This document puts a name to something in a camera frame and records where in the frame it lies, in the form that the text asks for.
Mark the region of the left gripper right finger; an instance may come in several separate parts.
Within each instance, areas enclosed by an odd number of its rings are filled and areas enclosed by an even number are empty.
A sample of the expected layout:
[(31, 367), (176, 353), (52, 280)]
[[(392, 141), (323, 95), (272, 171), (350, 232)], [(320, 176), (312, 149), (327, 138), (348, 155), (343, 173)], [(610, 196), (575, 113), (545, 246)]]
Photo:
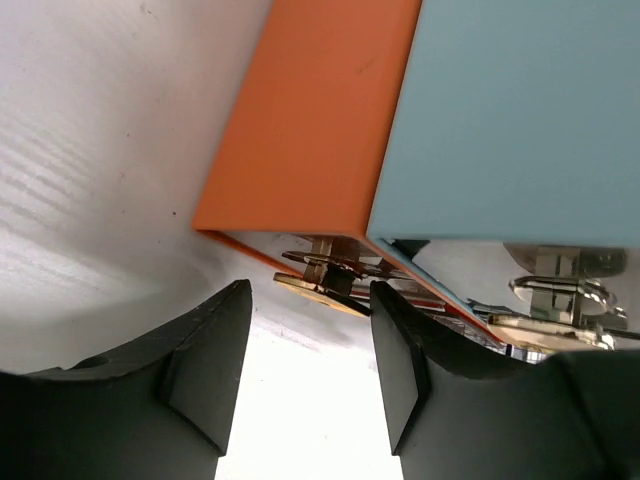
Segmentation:
[(407, 479), (635, 479), (639, 354), (491, 351), (371, 287), (391, 451)]

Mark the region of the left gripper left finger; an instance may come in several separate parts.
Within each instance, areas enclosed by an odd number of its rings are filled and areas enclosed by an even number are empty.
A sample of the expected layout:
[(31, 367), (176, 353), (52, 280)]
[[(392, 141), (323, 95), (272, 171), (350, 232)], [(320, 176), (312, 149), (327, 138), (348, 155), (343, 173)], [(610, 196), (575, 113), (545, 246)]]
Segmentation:
[(1, 376), (5, 479), (211, 479), (228, 448), (253, 311), (237, 280), (69, 369)]

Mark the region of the teal mini drawer chest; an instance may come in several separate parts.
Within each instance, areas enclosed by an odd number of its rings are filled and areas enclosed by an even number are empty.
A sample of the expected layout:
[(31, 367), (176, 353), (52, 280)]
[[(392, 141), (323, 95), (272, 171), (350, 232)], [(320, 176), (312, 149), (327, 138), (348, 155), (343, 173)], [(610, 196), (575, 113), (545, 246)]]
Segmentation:
[(193, 218), (364, 316), (639, 345), (635, 1), (275, 1)]

